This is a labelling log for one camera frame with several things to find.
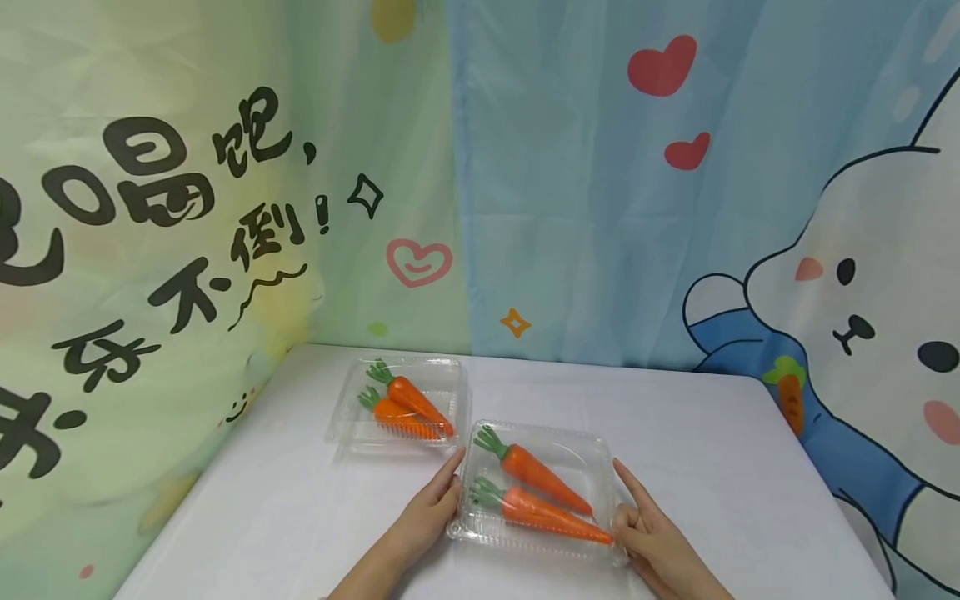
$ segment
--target plastic clamshell box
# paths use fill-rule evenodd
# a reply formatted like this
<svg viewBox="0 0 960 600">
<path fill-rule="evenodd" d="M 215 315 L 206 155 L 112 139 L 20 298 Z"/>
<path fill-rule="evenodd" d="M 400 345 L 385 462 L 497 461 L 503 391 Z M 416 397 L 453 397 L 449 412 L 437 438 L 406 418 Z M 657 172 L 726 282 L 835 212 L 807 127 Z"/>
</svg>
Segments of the plastic clamshell box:
<svg viewBox="0 0 960 600">
<path fill-rule="evenodd" d="M 453 425 L 454 435 L 447 437 L 438 430 L 438 440 L 425 440 L 395 427 L 380 423 L 358 399 L 368 386 L 373 386 L 380 397 L 387 396 L 387 388 L 367 375 L 378 357 L 354 361 L 347 370 L 347 378 L 333 410 L 326 441 L 344 446 L 396 454 L 404 448 L 446 448 L 463 443 L 469 428 L 469 390 L 467 371 L 460 361 L 441 356 L 382 357 L 387 368 L 396 376 L 404 376 L 426 396 Z"/>
<path fill-rule="evenodd" d="M 563 556 L 598 565 L 621 566 L 627 562 L 626 553 L 619 544 L 604 545 L 594 541 L 575 540 L 514 525 L 507 522 L 501 514 L 474 504 L 468 491 L 477 477 L 487 478 L 501 490 L 521 486 L 546 499 L 542 493 L 505 473 L 495 454 L 472 443 L 484 425 L 492 428 L 505 445 L 520 444 L 529 450 L 572 490 L 580 494 L 593 509 L 593 519 L 576 513 L 574 515 L 606 531 L 612 528 L 616 508 L 612 458 L 603 438 L 580 431 L 479 420 L 473 425 L 470 438 L 466 440 L 469 446 L 461 475 L 464 495 L 457 518 L 446 528 L 451 538 L 534 555 Z"/>
</svg>

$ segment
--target clear plastic container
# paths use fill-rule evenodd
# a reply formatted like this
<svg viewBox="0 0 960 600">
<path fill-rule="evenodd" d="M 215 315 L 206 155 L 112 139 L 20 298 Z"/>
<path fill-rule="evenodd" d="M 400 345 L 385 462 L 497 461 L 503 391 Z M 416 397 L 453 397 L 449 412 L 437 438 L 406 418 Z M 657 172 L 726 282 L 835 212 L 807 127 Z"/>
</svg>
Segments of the clear plastic container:
<svg viewBox="0 0 960 600">
<path fill-rule="evenodd" d="M 504 471 L 498 454 L 474 443 L 485 427 L 492 430 L 500 443 L 506 446 L 518 444 L 526 448 L 586 500 L 593 510 L 593 516 L 570 512 L 602 530 L 610 531 L 612 528 L 615 510 L 612 459 L 603 438 L 586 432 L 480 420 L 473 425 L 470 438 L 465 440 L 469 444 L 462 470 L 465 492 L 457 518 L 447 526 L 446 532 L 451 538 L 528 554 L 565 556 L 595 564 L 623 565 L 627 562 L 626 553 L 618 544 L 576 540 L 508 522 L 496 498 L 499 492 L 514 486 L 532 492 L 551 504 L 561 507 L 563 504 L 517 481 Z M 488 500 L 493 498 L 493 502 L 478 503 L 476 494 L 471 493 L 478 489 L 487 492 L 481 495 Z"/>
<path fill-rule="evenodd" d="M 403 425 L 402 420 L 385 424 L 371 408 L 387 396 L 387 385 L 368 375 L 376 367 L 377 358 L 357 359 L 347 371 L 340 398 L 326 430 L 328 442 L 352 449 L 389 451 L 397 454 L 405 449 L 445 448 L 462 444 L 469 428 L 469 389 L 467 372 L 460 361 L 430 356 L 384 356 L 386 378 L 406 377 L 433 404 L 453 427 L 447 435 L 442 427 L 423 423 L 420 427 Z M 414 413 L 407 411 L 407 417 Z M 421 433 L 433 432 L 436 439 L 425 439 Z"/>
</svg>

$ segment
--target orange star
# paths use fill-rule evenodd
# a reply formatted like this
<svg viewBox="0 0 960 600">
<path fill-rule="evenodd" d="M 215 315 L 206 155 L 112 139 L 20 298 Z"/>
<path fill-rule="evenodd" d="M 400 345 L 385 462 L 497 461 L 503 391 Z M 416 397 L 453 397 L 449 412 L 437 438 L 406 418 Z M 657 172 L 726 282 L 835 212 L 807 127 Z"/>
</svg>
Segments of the orange star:
<svg viewBox="0 0 960 600">
<path fill-rule="evenodd" d="M 520 313 L 516 312 L 516 309 L 513 307 L 510 308 L 510 312 L 507 313 L 507 316 L 501 319 L 500 322 L 506 325 L 514 334 L 514 337 L 518 339 L 523 335 L 524 331 L 532 327 L 530 322 L 525 321 L 523 317 L 520 316 Z"/>
</svg>

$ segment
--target toy carrot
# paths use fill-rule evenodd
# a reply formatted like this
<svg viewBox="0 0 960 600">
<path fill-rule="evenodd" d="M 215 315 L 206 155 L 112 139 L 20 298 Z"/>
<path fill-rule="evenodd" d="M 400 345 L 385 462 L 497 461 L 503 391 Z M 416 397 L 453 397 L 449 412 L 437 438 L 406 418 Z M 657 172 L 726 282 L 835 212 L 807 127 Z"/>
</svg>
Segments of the toy carrot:
<svg viewBox="0 0 960 600">
<path fill-rule="evenodd" d="M 543 492 L 558 504 L 584 515 L 593 515 L 593 509 L 589 503 L 564 483 L 547 465 L 522 445 L 506 445 L 500 442 L 500 438 L 489 425 L 480 428 L 473 443 L 496 454 L 500 459 L 500 467 L 508 475 Z"/>
<path fill-rule="evenodd" d="M 518 486 L 500 490 L 486 477 L 477 477 L 470 486 L 470 499 L 488 510 L 499 511 L 514 525 L 577 540 L 613 543 L 613 536 L 606 531 Z"/>
<path fill-rule="evenodd" d="M 364 408 L 373 413 L 381 425 L 388 429 L 422 440 L 440 439 L 440 433 L 436 429 L 417 420 L 410 409 L 403 408 L 389 398 L 381 398 L 374 386 L 367 386 L 367 391 L 361 392 L 357 399 Z"/>
<path fill-rule="evenodd" d="M 775 367 L 763 374 L 763 382 L 777 386 L 780 411 L 798 438 L 804 432 L 804 383 L 806 371 L 792 356 L 780 356 Z"/>
<path fill-rule="evenodd" d="M 367 369 L 367 376 L 387 386 L 387 397 L 389 399 L 420 414 L 423 420 L 431 425 L 440 427 L 448 438 L 453 437 L 453 425 L 446 420 L 443 413 L 437 410 L 437 407 L 409 379 L 403 375 L 394 377 L 394 374 L 390 372 L 382 359 L 377 359 L 373 366 Z"/>
</svg>

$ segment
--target cartoon bunny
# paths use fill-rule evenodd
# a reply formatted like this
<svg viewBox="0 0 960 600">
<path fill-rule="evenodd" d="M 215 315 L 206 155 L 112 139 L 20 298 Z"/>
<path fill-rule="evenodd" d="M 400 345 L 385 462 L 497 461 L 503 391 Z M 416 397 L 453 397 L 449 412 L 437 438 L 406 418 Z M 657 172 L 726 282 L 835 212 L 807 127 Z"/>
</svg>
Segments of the cartoon bunny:
<svg viewBox="0 0 960 600">
<path fill-rule="evenodd" d="M 958 77 L 908 145 L 829 179 L 794 244 L 684 299 L 698 370 L 767 383 L 910 597 L 960 596 Z"/>
</svg>

